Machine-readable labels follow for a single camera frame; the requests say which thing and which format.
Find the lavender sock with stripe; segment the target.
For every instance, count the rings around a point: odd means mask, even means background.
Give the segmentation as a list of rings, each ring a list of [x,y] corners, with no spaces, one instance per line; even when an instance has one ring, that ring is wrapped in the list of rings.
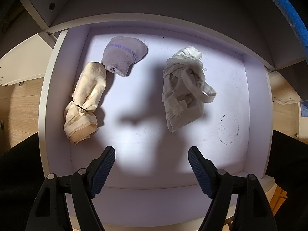
[[[147,53],[148,48],[141,40],[118,36],[105,47],[101,62],[110,73],[126,77],[130,66],[142,60]]]

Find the blue patterned cover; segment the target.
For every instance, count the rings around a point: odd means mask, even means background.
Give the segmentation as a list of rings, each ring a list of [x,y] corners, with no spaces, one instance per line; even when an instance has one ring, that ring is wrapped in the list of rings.
[[[307,62],[307,28],[289,0],[272,0],[291,26],[296,38],[304,50]]]

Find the black trouser leg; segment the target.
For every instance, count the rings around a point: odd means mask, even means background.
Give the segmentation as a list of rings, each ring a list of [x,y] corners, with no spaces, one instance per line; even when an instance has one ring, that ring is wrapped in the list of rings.
[[[1,155],[1,230],[26,229],[44,179],[38,133]]]

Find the cream beige cloth roll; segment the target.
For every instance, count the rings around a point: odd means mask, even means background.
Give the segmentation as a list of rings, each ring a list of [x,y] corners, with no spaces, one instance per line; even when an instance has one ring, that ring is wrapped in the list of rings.
[[[105,88],[106,69],[99,62],[88,62],[64,111],[64,132],[71,144],[77,145],[98,130],[97,117],[93,112]]]

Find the white cabinet frame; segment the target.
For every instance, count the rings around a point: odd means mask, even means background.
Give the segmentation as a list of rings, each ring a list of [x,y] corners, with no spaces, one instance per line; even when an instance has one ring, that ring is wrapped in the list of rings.
[[[283,69],[307,60],[307,45],[277,0],[20,0],[39,26],[57,32],[83,18],[133,14],[209,28]]]

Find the white grey cloth bundle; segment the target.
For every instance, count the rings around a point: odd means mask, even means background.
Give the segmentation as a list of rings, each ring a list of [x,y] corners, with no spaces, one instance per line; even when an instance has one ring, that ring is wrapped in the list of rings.
[[[206,83],[201,58],[199,50],[188,46],[166,61],[162,102],[170,132],[202,117],[204,104],[212,103],[216,97],[216,91]]]

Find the white drawer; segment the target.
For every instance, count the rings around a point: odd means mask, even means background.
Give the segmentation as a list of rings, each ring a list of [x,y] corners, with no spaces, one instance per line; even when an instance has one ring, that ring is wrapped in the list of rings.
[[[140,39],[148,54],[127,77],[108,74],[95,111],[98,131],[73,145],[63,126],[74,84],[84,66],[99,62],[109,41],[120,35]],[[170,132],[162,103],[162,72],[167,59],[187,46],[202,52],[206,82],[217,94],[205,104],[201,118]],[[274,186],[274,179],[265,174],[273,129],[271,99],[261,62],[205,35],[143,24],[64,30],[52,51],[41,92],[43,171],[73,174],[112,146],[115,163],[93,200],[102,223],[151,227],[199,219],[210,199],[188,162],[192,146],[231,175],[255,174],[265,191]]]

